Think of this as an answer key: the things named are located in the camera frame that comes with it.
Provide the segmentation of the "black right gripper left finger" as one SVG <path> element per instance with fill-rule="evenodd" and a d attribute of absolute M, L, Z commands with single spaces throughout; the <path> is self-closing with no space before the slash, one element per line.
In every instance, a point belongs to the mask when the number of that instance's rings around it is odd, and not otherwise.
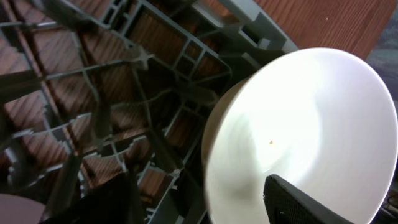
<path fill-rule="evenodd" d="M 44 224 L 144 224 L 136 176 L 120 173 Z"/>

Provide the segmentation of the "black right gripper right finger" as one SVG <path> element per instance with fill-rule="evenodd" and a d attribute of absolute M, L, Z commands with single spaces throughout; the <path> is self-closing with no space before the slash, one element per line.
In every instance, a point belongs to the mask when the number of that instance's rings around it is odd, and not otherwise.
<path fill-rule="evenodd" d="M 275 174 L 266 177 L 263 197 L 270 224 L 351 224 Z"/>

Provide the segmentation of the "white bowl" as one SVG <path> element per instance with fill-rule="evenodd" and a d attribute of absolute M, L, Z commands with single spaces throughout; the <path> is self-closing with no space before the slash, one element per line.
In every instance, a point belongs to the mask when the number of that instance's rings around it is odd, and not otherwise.
<path fill-rule="evenodd" d="M 298 50 L 219 99 L 201 159 L 212 223 L 267 223 L 263 191 L 272 174 L 348 221 L 370 223 L 396 169 L 396 107 L 364 60 Z"/>

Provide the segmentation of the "pink bowl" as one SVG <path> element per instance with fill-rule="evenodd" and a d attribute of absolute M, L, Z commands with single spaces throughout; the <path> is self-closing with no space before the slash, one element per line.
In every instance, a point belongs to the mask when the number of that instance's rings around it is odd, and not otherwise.
<path fill-rule="evenodd" d="M 34 200 L 1 194 L 1 224 L 38 224 L 45 205 Z"/>

